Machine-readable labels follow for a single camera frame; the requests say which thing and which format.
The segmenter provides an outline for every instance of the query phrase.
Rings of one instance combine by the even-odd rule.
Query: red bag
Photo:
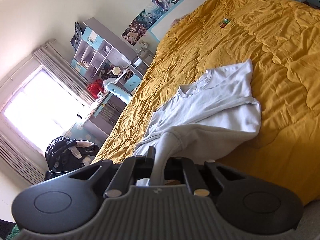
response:
[[[104,92],[103,81],[97,79],[92,84],[87,85],[87,89],[95,99],[98,99],[98,93],[100,91]]]

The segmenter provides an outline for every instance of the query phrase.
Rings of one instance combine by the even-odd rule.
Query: light blue wall border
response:
[[[184,1],[184,0],[180,0],[179,2],[177,2],[176,4],[174,4],[168,11],[166,11],[166,12],[164,13],[164,15],[162,15],[162,16],[148,29],[148,31],[150,31],[150,33],[152,34],[152,37],[155,38],[157,41],[159,41],[159,39],[152,33],[151,30],[153,29],[154,26],[156,26],[156,25],[158,24],[158,22],[160,22],[164,17],[166,17],[169,12],[171,12],[174,8],[176,8],[176,7],[177,7],[180,3],[182,3],[183,1]]]

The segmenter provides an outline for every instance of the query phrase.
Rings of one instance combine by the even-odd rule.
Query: bed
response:
[[[223,29],[218,23],[228,23]],[[253,63],[259,135],[219,162],[294,191],[320,195],[320,11],[292,0],[208,0],[172,27],[95,162],[129,157],[151,113],[207,68]]]

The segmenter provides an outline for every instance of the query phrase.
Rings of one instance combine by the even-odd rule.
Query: small packet on bed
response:
[[[230,21],[227,18],[224,18],[221,22],[219,22],[220,27],[223,29]]]

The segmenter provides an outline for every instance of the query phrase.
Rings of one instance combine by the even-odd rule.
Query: floor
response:
[[[305,206],[302,219],[296,230],[297,239],[320,240],[320,201],[314,201]]]

